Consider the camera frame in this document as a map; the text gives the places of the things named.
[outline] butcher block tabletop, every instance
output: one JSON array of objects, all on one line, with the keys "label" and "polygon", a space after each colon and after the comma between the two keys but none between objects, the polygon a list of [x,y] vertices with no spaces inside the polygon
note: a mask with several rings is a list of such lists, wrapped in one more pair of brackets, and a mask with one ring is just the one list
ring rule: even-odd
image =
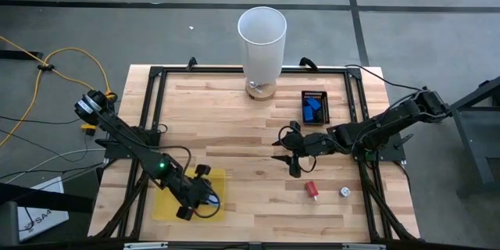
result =
[{"label": "butcher block tabletop", "polygon": [[[119,116],[131,126],[141,117],[150,65],[132,65],[121,97]],[[382,75],[378,67],[369,68]],[[370,116],[388,106],[384,82],[362,71]],[[147,124],[151,124],[155,104]],[[355,103],[359,97],[352,81]],[[328,92],[330,124],[302,126],[302,133],[325,132],[325,128],[350,122],[344,78],[339,74],[281,74],[277,92],[264,102],[251,100],[245,92],[243,73],[169,73],[162,101],[160,123],[168,126],[160,145],[188,147],[193,159],[190,167],[207,164],[226,172],[222,221],[162,221],[152,218],[156,186],[149,183],[141,228],[141,240],[161,241],[268,241],[268,242],[368,242],[368,226],[363,205],[359,168],[350,155],[340,153],[317,158],[313,172],[295,179],[284,162],[272,155],[289,154],[273,147],[278,130],[291,120],[302,124],[301,91]],[[167,149],[179,163],[187,154]],[[312,158],[301,159],[308,170]],[[97,234],[123,201],[130,160],[121,159],[105,170],[93,213],[89,235]],[[419,236],[408,183],[401,168],[392,162],[380,164],[388,205],[409,232]],[[315,202],[304,185],[313,180],[319,191]],[[347,198],[342,187],[351,190]],[[377,229],[382,234],[376,204]],[[134,220],[135,203],[129,216],[128,231]]]}]

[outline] concrete floor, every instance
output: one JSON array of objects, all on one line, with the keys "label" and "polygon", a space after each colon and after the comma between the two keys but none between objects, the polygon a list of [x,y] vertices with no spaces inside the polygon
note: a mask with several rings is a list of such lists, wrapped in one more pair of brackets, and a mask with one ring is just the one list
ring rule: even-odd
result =
[{"label": "concrete floor", "polygon": [[[349,0],[88,0],[125,2],[192,2],[251,4],[336,4]],[[359,5],[499,6],[500,0],[358,0]],[[236,9],[78,9],[0,7],[0,35],[45,54],[67,46],[97,57],[119,95],[132,63],[235,64],[240,58]],[[319,65],[359,63],[350,12],[284,10],[288,21],[284,63],[307,56]],[[448,103],[498,76],[500,14],[361,12],[371,66],[387,79],[437,90]],[[0,48],[10,48],[0,43]],[[79,54],[61,54],[53,63],[71,77],[104,88],[98,68]],[[30,102],[36,77],[32,62],[2,61],[0,114],[20,117]],[[50,73],[44,75],[33,120],[75,119],[73,104],[85,91]],[[405,91],[389,87],[394,101]],[[0,120],[0,128],[14,123]],[[80,124],[49,126],[25,123],[17,133],[59,153],[84,148]],[[404,133],[412,199],[422,238],[455,245],[500,248],[500,197],[459,200],[455,190],[475,171],[466,157],[453,120],[440,125],[416,124]],[[91,141],[89,147],[96,147]],[[52,157],[11,138],[0,149],[0,175],[26,170]],[[78,163],[56,160],[45,169],[64,170],[98,163],[93,153]],[[31,186],[53,174],[26,175],[17,182]]]}]

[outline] yellow paper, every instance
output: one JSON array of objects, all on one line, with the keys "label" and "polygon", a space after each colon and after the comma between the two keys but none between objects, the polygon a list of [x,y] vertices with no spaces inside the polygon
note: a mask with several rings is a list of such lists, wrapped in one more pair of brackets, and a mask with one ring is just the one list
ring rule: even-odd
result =
[{"label": "yellow paper", "polygon": [[[189,168],[186,170],[186,176],[194,177],[195,169]],[[225,202],[225,190],[226,190],[226,171],[224,169],[212,169],[207,177],[212,183],[212,189],[219,195],[220,198],[220,210],[219,212],[208,219],[202,219],[193,214],[191,221],[204,221],[204,222],[220,222],[226,219],[224,214],[224,202]],[[160,190],[156,188],[156,199],[155,208],[153,209],[152,218],[154,220],[165,220],[165,221],[176,221],[176,222],[187,222],[176,217],[177,210],[180,207],[180,203],[174,198],[172,193],[168,188]],[[212,214],[215,210],[215,206],[211,205],[200,205],[197,209],[198,213],[201,215]]]}]

